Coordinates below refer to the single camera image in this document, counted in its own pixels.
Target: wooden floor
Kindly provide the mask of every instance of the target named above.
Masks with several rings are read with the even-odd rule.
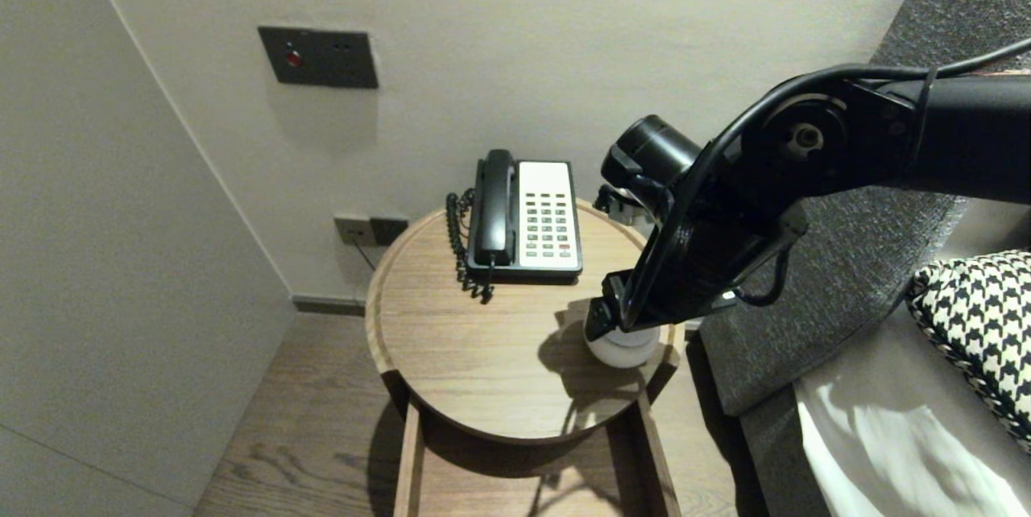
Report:
[[[704,381],[696,387],[693,367],[704,376],[697,357],[685,360],[653,408],[680,509],[762,514],[750,467],[741,466],[746,454],[725,438],[722,415],[710,407],[703,413],[699,395],[706,401],[714,394]],[[403,428],[368,355],[361,318],[302,314],[196,515],[393,515]]]

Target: telephone keypad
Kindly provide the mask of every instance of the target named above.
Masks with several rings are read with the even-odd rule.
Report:
[[[520,184],[525,190],[520,192],[518,213],[524,223],[520,224],[517,245],[522,247],[522,256],[530,268],[578,265],[578,260],[569,259],[577,256],[572,252],[571,245],[576,240],[575,230],[567,227],[572,221],[566,221],[575,213],[566,213],[572,206],[571,185],[565,180],[568,167],[562,165],[560,171],[558,164],[520,163]],[[561,243],[559,249],[555,249],[555,232],[558,232],[558,243]]]

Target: electrical outlet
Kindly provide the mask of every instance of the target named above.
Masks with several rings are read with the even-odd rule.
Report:
[[[366,32],[259,26],[258,34],[282,84],[379,88]]]
[[[407,219],[373,217],[369,220],[369,224],[372,225],[372,234],[376,237],[376,246],[389,246],[393,244],[408,228]]]
[[[372,231],[372,225],[368,219],[356,219],[353,217],[334,217],[336,231],[340,238],[347,246],[375,247],[376,235]]]

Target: red button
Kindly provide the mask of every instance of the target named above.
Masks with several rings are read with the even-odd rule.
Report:
[[[299,52],[291,50],[290,52],[287,53],[287,64],[290,64],[291,66],[294,66],[296,68],[302,65],[303,63],[304,63],[304,58],[301,57],[301,54]]]

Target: wall socket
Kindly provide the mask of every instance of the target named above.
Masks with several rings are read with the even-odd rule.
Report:
[[[407,219],[383,217],[334,217],[333,223],[344,245],[361,247],[389,246],[408,228]]]

